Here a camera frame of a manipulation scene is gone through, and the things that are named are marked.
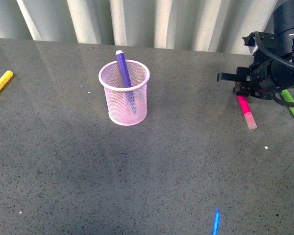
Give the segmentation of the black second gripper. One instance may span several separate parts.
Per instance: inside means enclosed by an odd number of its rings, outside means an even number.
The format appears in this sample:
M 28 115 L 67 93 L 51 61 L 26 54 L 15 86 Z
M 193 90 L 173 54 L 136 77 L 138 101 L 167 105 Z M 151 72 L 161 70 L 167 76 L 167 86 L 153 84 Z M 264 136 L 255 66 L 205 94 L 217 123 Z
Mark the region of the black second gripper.
M 251 96 L 258 99 L 272 99 L 276 93 L 294 89 L 294 69 L 279 62 L 269 60 L 259 66 L 238 67 L 237 75 L 245 76 L 242 82 L 235 82 L 233 93 L 236 96 Z M 220 72 L 217 82 L 237 81 L 236 74 Z

